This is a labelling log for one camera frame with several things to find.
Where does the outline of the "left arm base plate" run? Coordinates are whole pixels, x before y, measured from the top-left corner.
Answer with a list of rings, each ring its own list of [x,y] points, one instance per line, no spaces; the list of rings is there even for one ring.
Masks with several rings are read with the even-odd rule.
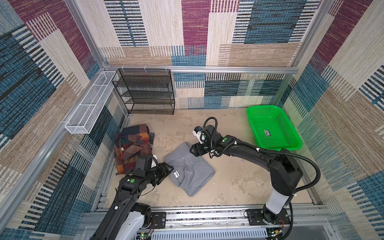
[[[164,229],[166,227],[166,220],[166,212],[152,212],[150,229]]]

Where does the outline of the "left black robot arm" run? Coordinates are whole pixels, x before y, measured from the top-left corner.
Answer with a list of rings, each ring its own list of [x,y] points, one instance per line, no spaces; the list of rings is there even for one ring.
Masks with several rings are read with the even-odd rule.
[[[137,201],[147,185],[159,185],[173,170],[153,155],[140,156],[120,180],[115,199],[91,239],[132,240],[141,228],[148,228],[153,223],[151,207]]]

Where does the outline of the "green plastic basket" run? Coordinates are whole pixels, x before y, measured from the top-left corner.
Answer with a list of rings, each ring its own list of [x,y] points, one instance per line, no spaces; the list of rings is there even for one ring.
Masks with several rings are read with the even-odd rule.
[[[296,151],[303,142],[283,109],[274,105],[251,106],[247,116],[258,147]]]

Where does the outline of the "grey long sleeve shirt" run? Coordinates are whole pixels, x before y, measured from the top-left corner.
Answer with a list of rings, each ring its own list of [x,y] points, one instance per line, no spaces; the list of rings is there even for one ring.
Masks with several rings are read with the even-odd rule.
[[[195,157],[190,153],[190,148],[188,143],[181,144],[165,156],[165,162],[174,168],[170,174],[173,183],[193,197],[213,178],[216,171],[203,157]]]

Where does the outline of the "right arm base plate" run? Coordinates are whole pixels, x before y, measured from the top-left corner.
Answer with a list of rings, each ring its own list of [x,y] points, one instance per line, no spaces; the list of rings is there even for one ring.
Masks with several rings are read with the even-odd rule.
[[[291,223],[290,215],[286,209],[282,209],[278,215],[267,208],[248,209],[245,211],[245,217],[250,226],[289,225]]]

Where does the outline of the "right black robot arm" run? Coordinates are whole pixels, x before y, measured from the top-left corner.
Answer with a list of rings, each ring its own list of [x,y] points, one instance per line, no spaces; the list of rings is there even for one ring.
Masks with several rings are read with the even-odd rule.
[[[271,151],[258,148],[240,139],[221,136],[214,126],[195,127],[193,134],[199,142],[192,145],[190,152],[200,157],[210,154],[213,157],[226,155],[237,157],[256,164],[270,173],[273,190],[262,209],[263,221],[275,224],[280,219],[283,208],[289,204],[296,193],[303,172],[288,150]]]

